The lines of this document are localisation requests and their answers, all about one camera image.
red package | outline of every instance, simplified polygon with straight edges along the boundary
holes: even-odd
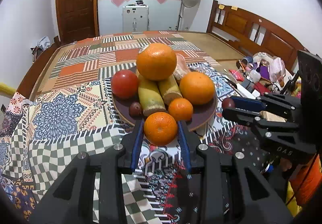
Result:
[[[229,69],[229,71],[237,81],[244,81],[244,77],[240,74],[239,71],[231,70],[231,69]]]

silver bolt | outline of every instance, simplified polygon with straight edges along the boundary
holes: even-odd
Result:
[[[208,149],[208,146],[206,144],[201,143],[198,145],[198,148],[199,150],[205,151]]]
[[[121,143],[116,143],[114,146],[113,146],[114,150],[121,150],[123,149],[123,145]]]
[[[86,157],[86,152],[81,151],[80,153],[77,154],[77,157],[80,159],[84,159]]]
[[[242,152],[236,152],[236,153],[235,153],[235,157],[236,157],[237,159],[243,159],[243,158],[245,157],[245,155],[244,155],[244,153],[242,153]]]

tablecloth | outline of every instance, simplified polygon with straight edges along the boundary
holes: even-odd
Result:
[[[80,151],[98,154],[132,127],[111,99],[111,77],[136,65],[141,47],[160,42],[207,74],[218,96],[215,115],[197,133],[200,142],[221,153],[241,151],[262,170],[266,153],[247,127],[223,118],[221,101],[239,96],[216,71],[218,62],[172,31],[115,34],[88,38],[59,48],[37,82],[31,102],[19,93],[6,111],[0,135],[0,181],[17,210],[28,219],[55,179]],[[201,176],[185,171],[177,140],[167,146],[143,142],[136,172],[122,175],[128,223],[196,223]],[[95,179],[93,220],[99,222],[99,174]],[[224,198],[223,211],[229,210]]]

red tomato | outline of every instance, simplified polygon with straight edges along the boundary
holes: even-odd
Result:
[[[136,94],[138,85],[137,76],[130,70],[120,70],[111,79],[112,92],[121,99],[128,99]]]

tangerine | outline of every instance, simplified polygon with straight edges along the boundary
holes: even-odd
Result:
[[[193,113],[194,107],[185,98],[174,99],[169,104],[169,114],[175,119],[175,121],[189,121]]]
[[[136,58],[136,68],[146,79],[161,81],[170,77],[177,65],[174,51],[163,43],[143,47]]]
[[[178,132],[175,119],[166,112],[151,114],[144,123],[144,134],[156,146],[165,146],[174,140]]]
[[[180,81],[180,91],[193,105],[202,105],[209,102],[215,92],[213,81],[201,72],[190,72]]]

